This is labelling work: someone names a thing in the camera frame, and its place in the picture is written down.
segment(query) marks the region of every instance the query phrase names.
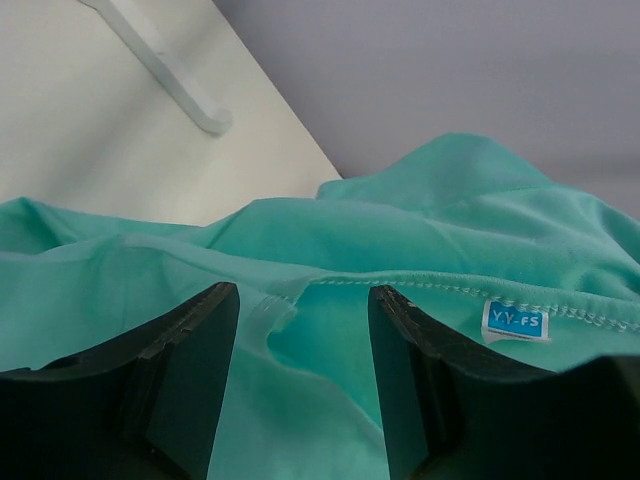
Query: seam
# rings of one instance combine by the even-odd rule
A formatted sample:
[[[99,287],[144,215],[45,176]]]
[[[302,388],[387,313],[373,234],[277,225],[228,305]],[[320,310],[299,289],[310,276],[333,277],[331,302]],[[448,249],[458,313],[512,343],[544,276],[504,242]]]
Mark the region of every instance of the seam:
[[[618,320],[615,318],[609,318],[604,315],[596,315],[583,309],[571,308],[565,305],[532,305],[530,303],[517,302],[510,300],[500,295],[492,295],[489,292],[480,290],[478,288],[459,287],[457,285],[449,285],[443,283],[429,283],[429,282],[406,282],[395,281],[392,279],[378,279],[378,280],[317,280],[311,283],[316,285],[395,285],[401,287],[417,287],[426,289],[440,289],[449,290],[453,292],[462,293],[464,295],[470,295],[472,297],[482,297],[487,300],[499,301],[506,306],[516,307],[518,310],[527,310],[532,312],[544,312],[549,315],[575,318],[582,320],[589,325],[595,325],[596,327],[605,328],[608,330],[616,329],[618,332],[625,332],[627,330],[632,332],[640,332],[640,324],[628,322],[626,320]]]

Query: turquoise cloth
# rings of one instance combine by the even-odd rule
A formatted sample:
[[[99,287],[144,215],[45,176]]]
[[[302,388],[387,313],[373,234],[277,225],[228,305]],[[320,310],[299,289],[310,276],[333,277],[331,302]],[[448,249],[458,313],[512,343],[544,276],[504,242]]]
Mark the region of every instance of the turquoise cloth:
[[[0,206],[0,228],[2,370],[42,367],[215,282],[238,285],[214,479],[388,479],[373,285],[479,342],[487,299],[548,312],[550,343],[490,345],[539,367],[640,353],[638,222],[473,135],[204,228],[25,199]]]

